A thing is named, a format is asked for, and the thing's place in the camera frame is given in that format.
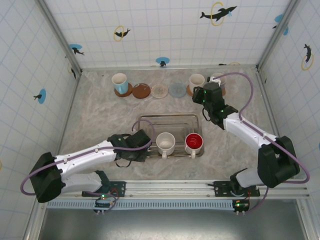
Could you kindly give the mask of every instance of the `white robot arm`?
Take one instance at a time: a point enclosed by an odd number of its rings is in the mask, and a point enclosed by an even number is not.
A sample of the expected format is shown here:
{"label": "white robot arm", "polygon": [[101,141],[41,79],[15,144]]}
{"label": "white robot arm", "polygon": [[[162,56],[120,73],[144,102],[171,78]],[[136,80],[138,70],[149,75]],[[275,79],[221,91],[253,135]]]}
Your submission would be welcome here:
{"label": "white robot arm", "polygon": [[292,141],[286,136],[269,134],[240,117],[238,110],[225,104],[218,83],[209,82],[203,87],[195,87],[192,101],[203,105],[202,113],[207,121],[239,137],[258,156],[257,168],[246,168],[230,177],[234,194],[239,195],[243,189],[256,185],[274,188],[300,172],[299,165],[291,157],[271,144],[272,141],[280,145],[295,157]]}
{"label": "white robot arm", "polygon": [[[103,171],[90,174],[80,172],[118,159],[126,159],[130,163],[145,162],[151,143],[147,134],[139,130],[133,135],[114,134],[95,146],[74,153],[54,157],[50,152],[43,154],[29,176],[38,202],[45,203],[68,192],[108,193],[110,181]],[[24,183],[21,184],[21,191],[32,195],[24,192]]]}
{"label": "white robot arm", "polygon": [[[291,140],[286,136],[276,137],[241,119],[236,109],[225,105],[218,83],[210,82],[203,88],[195,87],[192,100],[203,105],[203,110],[206,110],[210,117],[207,121],[233,133],[257,154],[257,168],[245,168],[230,177],[231,190],[235,195],[240,195],[250,186],[266,185],[274,188],[299,173],[299,165],[270,142],[276,142],[296,156]],[[78,152],[55,157],[50,152],[43,154],[30,174],[38,202],[48,202],[67,192],[108,193],[110,181],[103,171],[90,174],[80,172],[117,159],[144,162],[151,142],[146,133],[139,130],[134,135],[114,134],[107,140]]]}

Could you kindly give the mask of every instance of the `white tiled wall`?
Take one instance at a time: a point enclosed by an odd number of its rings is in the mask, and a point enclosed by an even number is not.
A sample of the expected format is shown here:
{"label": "white tiled wall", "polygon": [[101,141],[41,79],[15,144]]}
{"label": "white tiled wall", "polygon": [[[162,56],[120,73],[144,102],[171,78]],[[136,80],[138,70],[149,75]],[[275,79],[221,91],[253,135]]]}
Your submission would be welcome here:
{"label": "white tiled wall", "polygon": [[[35,198],[20,183],[55,153],[76,84],[34,0],[0,1],[0,239],[21,239]],[[46,90],[43,104],[34,100]]]}
{"label": "white tiled wall", "polygon": [[[289,1],[222,0],[236,9],[213,26],[200,16],[215,0],[46,0],[68,43],[82,46],[82,68],[149,67],[158,57],[171,66],[257,64]],[[130,32],[117,42],[120,25]]]}
{"label": "white tiled wall", "polygon": [[[302,70],[305,44],[314,62]],[[302,0],[266,67],[266,89],[282,135],[310,171],[308,188],[320,219],[320,1]]]}

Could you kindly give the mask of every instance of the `blue saucer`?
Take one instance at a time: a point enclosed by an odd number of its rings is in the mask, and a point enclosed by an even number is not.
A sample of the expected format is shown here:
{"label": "blue saucer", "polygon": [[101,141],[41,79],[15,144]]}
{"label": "blue saucer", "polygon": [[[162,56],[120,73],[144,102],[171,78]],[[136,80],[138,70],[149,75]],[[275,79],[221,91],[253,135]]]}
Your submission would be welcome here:
{"label": "blue saucer", "polygon": [[174,98],[182,98],[187,93],[187,88],[182,83],[173,83],[169,87],[169,94]]}

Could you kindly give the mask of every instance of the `blue cup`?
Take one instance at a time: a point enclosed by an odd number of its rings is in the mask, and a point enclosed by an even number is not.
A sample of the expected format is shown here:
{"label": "blue cup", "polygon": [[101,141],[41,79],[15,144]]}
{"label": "blue cup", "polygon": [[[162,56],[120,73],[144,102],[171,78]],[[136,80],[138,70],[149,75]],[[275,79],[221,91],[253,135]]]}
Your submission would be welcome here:
{"label": "blue cup", "polygon": [[111,79],[115,90],[123,95],[128,92],[129,84],[127,81],[127,76],[123,73],[117,73],[116,75],[113,75]]}

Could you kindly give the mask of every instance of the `cup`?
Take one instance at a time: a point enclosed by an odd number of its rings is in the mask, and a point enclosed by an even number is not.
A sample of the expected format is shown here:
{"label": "cup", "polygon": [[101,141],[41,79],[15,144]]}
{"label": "cup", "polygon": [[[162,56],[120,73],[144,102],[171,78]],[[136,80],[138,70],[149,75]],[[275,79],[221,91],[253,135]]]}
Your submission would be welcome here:
{"label": "cup", "polygon": [[189,88],[191,93],[194,93],[195,87],[203,87],[205,85],[205,77],[201,74],[192,74],[189,78]]}
{"label": "cup", "polygon": [[128,92],[129,84],[127,81],[127,76],[123,73],[117,73],[112,76],[111,81],[114,85],[115,90],[121,95]]}
{"label": "cup", "polygon": [[167,159],[175,150],[176,139],[171,133],[162,132],[156,137],[155,143],[162,159]]}
{"label": "cup", "polygon": [[[223,75],[223,73],[220,73],[220,72],[214,73],[214,74],[211,75],[211,79],[214,79],[214,78],[219,77],[221,75]],[[219,84],[220,84],[220,88],[222,90],[222,96],[226,95],[225,85],[226,85],[226,82],[227,82],[227,78],[225,76],[223,76],[223,77],[220,77],[220,78],[215,79],[213,81],[211,79],[210,79],[210,82],[216,82],[216,83],[220,82]]]}
{"label": "cup", "polygon": [[192,159],[196,158],[196,154],[200,153],[204,145],[204,139],[197,133],[190,133],[184,141],[184,150],[191,155]]}

